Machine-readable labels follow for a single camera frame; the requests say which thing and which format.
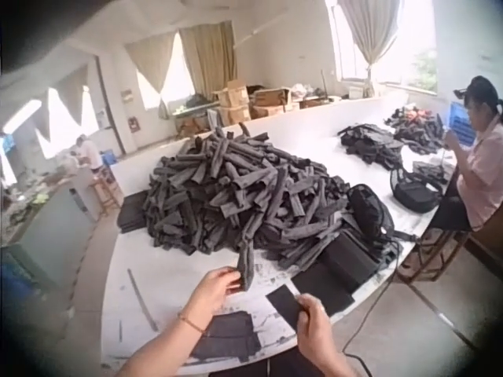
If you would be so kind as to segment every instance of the beige curtain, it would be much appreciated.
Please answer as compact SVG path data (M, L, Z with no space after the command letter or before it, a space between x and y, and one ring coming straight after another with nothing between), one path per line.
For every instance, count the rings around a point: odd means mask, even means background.
M237 77L231 22L187 27L180 38L194 89L211 100L213 92Z
M173 53L173 41L176 33L154 35L141 41L126 45L134 65L157 93L163 89L166 80L167 69L170 66L171 54ZM163 99L160 99L159 117L168 119L167 107Z
M85 85L87 85L87 65L73 71L53 86L61 102L78 124L82 122L82 95Z
M38 98L42 102L42 106L35 113L34 121L37 130L47 140L50 141L50 125L49 125L49 93L47 90Z
M373 97L372 67L396 40L404 0L339 0L356 46L369 64L364 97Z

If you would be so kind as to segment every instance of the floor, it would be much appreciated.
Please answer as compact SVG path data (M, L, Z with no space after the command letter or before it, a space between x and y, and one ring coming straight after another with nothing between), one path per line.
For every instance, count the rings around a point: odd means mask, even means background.
M73 355L69 360L75 370L89 370L92 375L113 375L100 366L99 354L101 303L118 233L116 215L102 218L90 241L75 287L75 314L66 338L57 345ZM393 283L347 348L348 353L360 356L376 377L453 374L473 354L470 345L480 344L485 325L495 319L494 308L503 291L503 283L466 250L439 281L419 282L414 287L462 336L456 335L413 289ZM378 294L334 325L333 334L340 346L356 331Z

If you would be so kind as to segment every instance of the fluorescent light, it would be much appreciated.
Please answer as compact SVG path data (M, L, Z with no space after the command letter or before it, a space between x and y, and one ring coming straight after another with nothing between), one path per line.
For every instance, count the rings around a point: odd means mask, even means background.
M9 121L3 126L3 132L13 134L21 124L33 115L34 112L40 109L42 102L39 100L30 100L25 106L19 109Z

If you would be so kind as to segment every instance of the hand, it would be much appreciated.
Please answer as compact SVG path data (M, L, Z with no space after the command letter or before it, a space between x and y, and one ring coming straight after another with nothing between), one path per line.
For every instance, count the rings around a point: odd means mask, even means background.
M452 130L448 130L446 133L445 140L446 145L449 149L456 151L459 148L459 140L457 135Z
M320 300L312 295L300 295L297 301L305 310L297 322L300 353L325 372L338 355L329 316Z
M183 315L201 329L206 329L228 295L240 291L241 274L232 267L208 272L190 296Z

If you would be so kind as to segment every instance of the black backpack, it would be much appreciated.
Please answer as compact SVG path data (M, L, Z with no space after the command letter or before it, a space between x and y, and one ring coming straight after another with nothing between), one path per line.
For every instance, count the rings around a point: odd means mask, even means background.
M369 186L356 185L350 188L347 198L358 227L374 247L384 247L395 238L418 241L414 235L395 230L390 211Z
M409 173L403 168L391 172L390 185L397 201L418 214L433 210L442 198L442 186L438 182L422 174Z

